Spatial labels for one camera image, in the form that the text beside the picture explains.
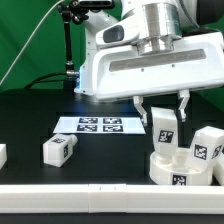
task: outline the green wall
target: green wall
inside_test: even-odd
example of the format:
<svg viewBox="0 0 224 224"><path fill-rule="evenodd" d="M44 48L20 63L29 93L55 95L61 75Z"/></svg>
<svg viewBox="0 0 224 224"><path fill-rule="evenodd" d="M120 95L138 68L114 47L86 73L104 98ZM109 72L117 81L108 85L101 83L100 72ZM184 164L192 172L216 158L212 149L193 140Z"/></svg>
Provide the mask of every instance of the green wall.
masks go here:
<svg viewBox="0 0 224 224"><path fill-rule="evenodd" d="M0 7L0 79L18 55L28 37L45 13L57 0L2 0ZM110 13L119 18L120 8ZM224 31L224 18L210 25ZM85 59L84 27L71 25L73 57L78 68ZM33 40L9 74L0 92L23 88L34 79L65 70L63 23L57 8L40 27ZM61 83L41 84L35 88L62 88ZM224 89L199 91L206 99L224 111Z"/></svg>

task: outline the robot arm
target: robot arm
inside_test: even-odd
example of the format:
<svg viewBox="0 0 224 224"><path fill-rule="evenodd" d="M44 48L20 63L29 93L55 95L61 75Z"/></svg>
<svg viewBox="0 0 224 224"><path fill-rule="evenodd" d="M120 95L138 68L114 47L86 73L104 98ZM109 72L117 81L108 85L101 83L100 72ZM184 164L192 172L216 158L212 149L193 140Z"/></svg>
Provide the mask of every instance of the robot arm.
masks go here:
<svg viewBox="0 0 224 224"><path fill-rule="evenodd" d="M185 121L190 90L224 84L222 35L182 38L179 8L175 0L122 0L122 21L96 35L92 87L98 100L132 97L147 123L143 97L177 93Z"/></svg>

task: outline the white block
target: white block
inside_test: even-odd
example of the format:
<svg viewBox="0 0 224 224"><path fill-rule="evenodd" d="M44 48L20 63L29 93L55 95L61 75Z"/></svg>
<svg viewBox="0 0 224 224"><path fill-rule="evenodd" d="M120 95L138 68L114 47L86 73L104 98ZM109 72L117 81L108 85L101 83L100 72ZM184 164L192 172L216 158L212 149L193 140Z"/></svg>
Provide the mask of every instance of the white block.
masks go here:
<svg viewBox="0 0 224 224"><path fill-rule="evenodd" d="M0 185L0 213L87 213L88 190L88 185Z"/></svg>
<svg viewBox="0 0 224 224"><path fill-rule="evenodd" d="M77 142L75 135L56 134L43 145L44 163L61 167L73 154Z"/></svg>
<svg viewBox="0 0 224 224"><path fill-rule="evenodd" d="M126 212L125 184L89 185L89 212Z"/></svg>
<svg viewBox="0 0 224 224"><path fill-rule="evenodd" d="M177 118L173 110L152 107L155 151L174 155L178 148Z"/></svg>
<svg viewBox="0 0 224 224"><path fill-rule="evenodd" d="M150 178L159 185L208 186L212 183L212 171L189 169L181 163L158 163L156 152L150 157Z"/></svg>
<svg viewBox="0 0 224 224"><path fill-rule="evenodd" d="M224 154L220 153L213 174L220 185L224 186Z"/></svg>
<svg viewBox="0 0 224 224"><path fill-rule="evenodd" d="M224 145L224 130L205 127L195 133L186 166L205 171L217 164Z"/></svg>
<svg viewBox="0 0 224 224"><path fill-rule="evenodd" d="M4 166L6 161L7 161L6 145L0 144L0 169Z"/></svg>

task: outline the white cube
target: white cube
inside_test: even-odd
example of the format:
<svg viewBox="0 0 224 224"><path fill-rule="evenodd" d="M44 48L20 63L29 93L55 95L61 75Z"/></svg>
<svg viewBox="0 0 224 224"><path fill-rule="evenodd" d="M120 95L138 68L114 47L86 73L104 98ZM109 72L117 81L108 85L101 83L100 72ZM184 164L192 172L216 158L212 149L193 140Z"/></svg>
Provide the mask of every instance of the white cube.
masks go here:
<svg viewBox="0 0 224 224"><path fill-rule="evenodd" d="M0 169L4 166L6 161L7 161L6 145L0 144Z"/></svg>
<svg viewBox="0 0 224 224"><path fill-rule="evenodd" d="M73 154L73 146L77 142L75 135L56 134L43 145L44 163L61 167Z"/></svg>
<svg viewBox="0 0 224 224"><path fill-rule="evenodd" d="M177 118L174 111L152 107L152 119L155 151L174 155L178 149Z"/></svg>
<svg viewBox="0 0 224 224"><path fill-rule="evenodd" d="M221 186L224 186L224 154L220 153L213 174Z"/></svg>
<svg viewBox="0 0 224 224"><path fill-rule="evenodd" d="M204 171L217 164L224 145L224 130L205 127L195 133L186 166Z"/></svg>

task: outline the black and white pattern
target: black and white pattern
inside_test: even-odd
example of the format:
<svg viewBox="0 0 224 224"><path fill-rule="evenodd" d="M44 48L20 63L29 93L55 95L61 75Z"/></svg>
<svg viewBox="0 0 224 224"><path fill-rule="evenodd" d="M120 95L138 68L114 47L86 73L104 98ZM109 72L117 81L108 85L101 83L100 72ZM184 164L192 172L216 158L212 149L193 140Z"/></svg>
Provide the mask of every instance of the black and white pattern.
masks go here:
<svg viewBox="0 0 224 224"><path fill-rule="evenodd" d="M62 138L56 138L56 139L52 140L52 142L55 142L55 143L58 143L58 144L60 144L64 141L65 141L65 139L62 139Z"/></svg>
<svg viewBox="0 0 224 224"><path fill-rule="evenodd" d="M104 125L103 126L103 132L123 132L123 126L122 125Z"/></svg>
<svg viewBox="0 0 224 224"><path fill-rule="evenodd" d="M97 124L98 123L98 118L94 117L81 117L79 119L80 124Z"/></svg>
<svg viewBox="0 0 224 224"><path fill-rule="evenodd" d="M215 149L212 159L214 159L215 157L219 155L219 153L221 152L221 149L222 149L221 145Z"/></svg>
<svg viewBox="0 0 224 224"><path fill-rule="evenodd" d="M122 124L121 118L103 118L104 124Z"/></svg>
<svg viewBox="0 0 224 224"><path fill-rule="evenodd" d="M173 131L161 130L159 134L158 142L172 143L173 136L174 136Z"/></svg>
<svg viewBox="0 0 224 224"><path fill-rule="evenodd" d="M187 185L187 177L182 175L173 175L172 185Z"/></svg>
<svg viewBox="0 0 224 224"><path fill-rule="evenodd" d="M68 155L68 145L64 148L64 158Z"/></svg>
<svg viewBox="0 0 224 224"><path fill-rule="evenodd" d="M78 132L97 132L97 125L78 125Z"/></svg>
<svg viewBox="0 0 224 224"><path fill-rule="evenodd" d="M208 153L207 147L195 144L194 157L202 159L202 160L206 160L207 153Z"/></svg>

